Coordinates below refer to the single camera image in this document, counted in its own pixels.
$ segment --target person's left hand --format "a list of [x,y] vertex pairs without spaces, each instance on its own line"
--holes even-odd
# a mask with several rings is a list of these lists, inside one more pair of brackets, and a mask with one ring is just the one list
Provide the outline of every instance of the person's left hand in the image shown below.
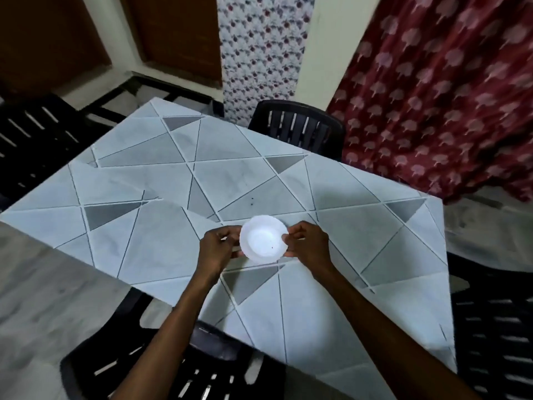
[[197,278],[214,285],[230,259],[244,255],[240,250],[233,251],[239,245],[240,229],[241,226],[224,226],[205,233],[200,240]]

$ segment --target person's left arm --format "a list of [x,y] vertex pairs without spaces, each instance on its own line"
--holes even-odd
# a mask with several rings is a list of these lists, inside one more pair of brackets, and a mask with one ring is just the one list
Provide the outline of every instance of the person's left arm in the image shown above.
[[208,231],[200,240],[198,265],[187,288],[111,400],[163,400],[168,397],[207,294],[230,258],[243,255],[242,251],[233,251],[239,234],[240,226],[226,226]]

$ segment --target hand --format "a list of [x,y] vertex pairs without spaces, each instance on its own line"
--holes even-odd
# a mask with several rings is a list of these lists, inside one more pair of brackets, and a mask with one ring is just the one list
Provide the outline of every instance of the hand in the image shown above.
[[214,285],[230,259],[244,255],[242,251],[233,251],[239,245],[240,229],[241,226],[224,226],[205,233],[200,240],[196,278]]
[[315,278],[324,271],[335,270],[330,258],[330,238],[319,226],[301,221],[288,228],[288,232],[282,236],[288,245],[284,256],[298,257]]

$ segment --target geometric patterned tabletop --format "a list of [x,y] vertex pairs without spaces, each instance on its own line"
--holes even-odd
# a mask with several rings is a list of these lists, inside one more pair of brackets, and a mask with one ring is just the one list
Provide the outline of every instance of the geometric patterned tabletop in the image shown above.
[[[206,230],[269,214],[319,224],[339,271],[454,369],[440,199],[154,98],[0,220],[174,305]],[[200,319],[360,398],[394,398],[297,260],[235,259]]]

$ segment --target white bowl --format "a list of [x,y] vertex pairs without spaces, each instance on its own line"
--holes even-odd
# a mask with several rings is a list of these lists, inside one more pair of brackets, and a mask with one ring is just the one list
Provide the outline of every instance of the white bowl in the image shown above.
[[268,215],[254,216],[240,231],[240,248],[257,265],[279,260],[287,251],[281,236],[288,234],[285,225]]

